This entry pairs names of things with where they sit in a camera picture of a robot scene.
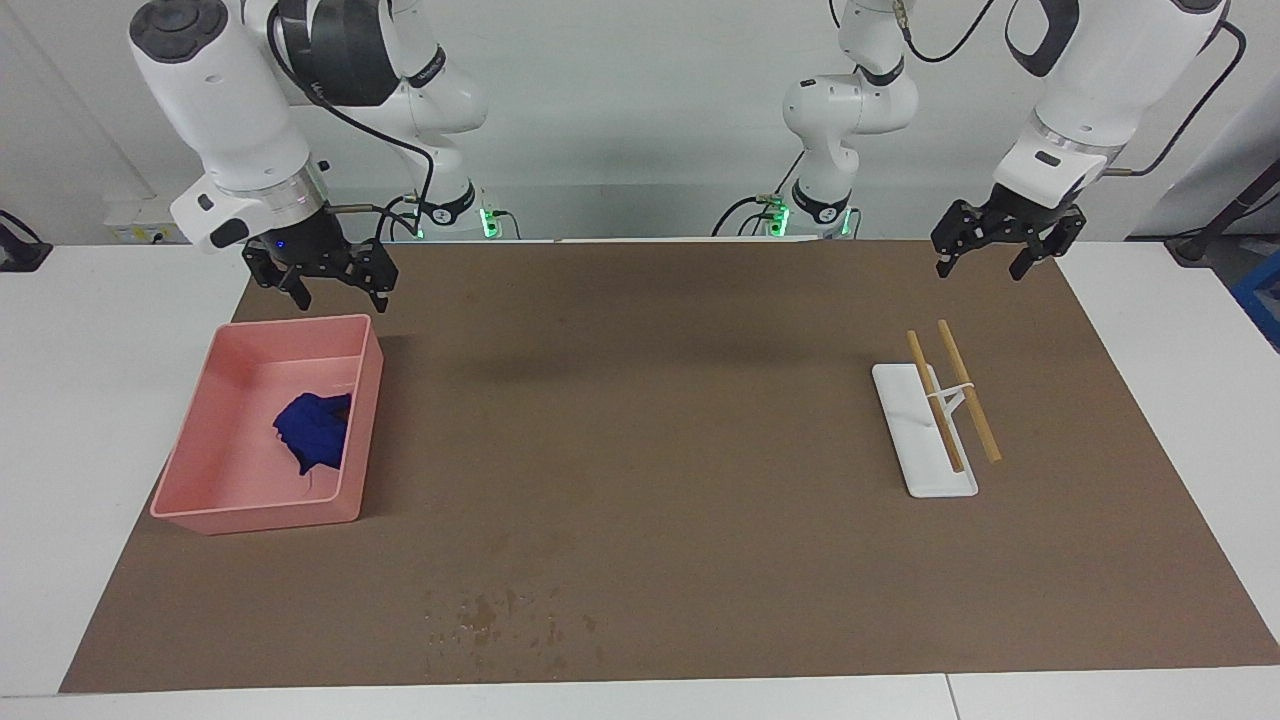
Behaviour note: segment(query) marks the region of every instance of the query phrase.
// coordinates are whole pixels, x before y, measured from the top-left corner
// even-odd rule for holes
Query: white stand
[[[940,387],[938,375],[932,365],[929,374],[933,375],[934,387]],[[969,464],[969,456],[964,451],[964,443],[960,442],[960,433],[956,432],[952,419],[956,409],[964,404],[964,388],[972,383],[937,393],[945,407],[946,432],[955,438],[964,461],[964,471],[956,473],[951,469],[947,448],[942,443],[942,436],[938,434],[937,424],[933,421],[933,411],[929,409],[929,396],[924,392],[915,365],[876,365],[872,377],[876,379],[881,405],[884,406],[884,419],[888,421],[890,434],[893,436],[893,447],[897,450],[897,460],[902,465],[902,477],[906,478],[906,489],[911,497],[978,495],[978,480],[973,475],[973,466]]]

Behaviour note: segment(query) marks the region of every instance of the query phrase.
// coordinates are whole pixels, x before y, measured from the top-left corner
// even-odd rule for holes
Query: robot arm
[[[849,206],[859,167],[854,136],[902,129],[919,106],[893,0],[849,0],[840,46],[854,72],[792,85],[783,109],[805,149],[788,199],[791,218],[819,234],[833,232]]]
[[[379,238],[343,237],[261,45],[284,47],[310,97],[407,146],[429,188],[417,199],[420,218],[440,228],[480,224],[479,213],[474,222],[466,213],[479,192],[443,136],[480,127],[485,99],[448,65],[421,0],[397,0],[394,17],[389,0],[239,5],[233,13],[223,0],[151,0],[129,27],[143,79],[205,167],[173,204],[174,222],[209,251],[247,241],[253,279],[303,310],[302,278],[320,277],[367,292],[383,311],[398,270]]]
[[[992,242],[1025,243],[1010,272],[1021,279],[1061,256],[1085,224],[1075,200],[1178,83],[1222,22],[1225,0],[1038,0],[1048,20],[1039,46],[1014,58],[1044,78],[1044,94],[995,173],[980,208],[963,200],[933,231],[938,274]]]
[[[438,231],[480,227],[483,191],[445,136],[484,124],[488,99],[436,42],[422,0],[244,0],[244,22],[264,45],[274,35],[308,97],[410,146],[398,149]]]

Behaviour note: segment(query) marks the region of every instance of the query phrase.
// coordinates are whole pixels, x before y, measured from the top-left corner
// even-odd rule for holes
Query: wooden chopstick
[[[960,448],[956,447],[955,436],[951,433],[951,424],[947,421],[946,409],[942,398],[938,397],[938,384],[929,374],[929,364],[924,360],[924,350],[920,347],[920,337],[915,331],[906,333],[906,342],[911,346],[911,356],[915,357],[915,372],[920,374],[920,384],[924,386],[925,395],[929,396],[929,410],[933,411],[933,423],[942,436],[942,445],[947,448],[947,457],[951,460],[951,470],[964,473],[964,460],[960,457]]]
[[[969,370],[964,365],[964,357],[960,356],[960,347],[956,346],[956,338],[951,334],[951,325],[946,320],[938,320],[938,331],[942,333],[942,342],[947,346],[947,354],[951,356],[951,368],[956,373],[956,378],[960,383],[973,383],[969,377]],[[1000,462],[1004,460],[1004,455],[1000,454],[1000,446],[996,445],[996,436],[991,432],[991,423],[987,421],[987,413],[982,409],[982,401],[978,400],[978,391],[973,384],[968,384],[964,388],[965,405],[969,406],[969,416],[973,418],[973,424],[978,428],[978,437],[982,438],[982,448],[987,451],[987,460],[992,462]]]

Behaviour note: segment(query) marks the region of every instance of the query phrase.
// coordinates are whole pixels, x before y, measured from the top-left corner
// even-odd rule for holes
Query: pink tray
[[[367,315],[223,325],[151,515],[206,536],[355,520],[381,377]],[[352,393],[342,470],[298,475],[276,436],[276,415],[305,392]]]

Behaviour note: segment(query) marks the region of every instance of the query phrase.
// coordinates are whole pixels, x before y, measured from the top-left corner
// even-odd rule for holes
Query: brown table mat
[[[1280,662],[1051,264],[394,255],[361,520],[206,538],[143,512],[64,692]],[[311,287],[312,315],[369,311]],[[236,319],[297,315],[250,288]],[[938,318],[1007,456],[972,500],[906,495],[870,377],[914,327],[947,382]]]

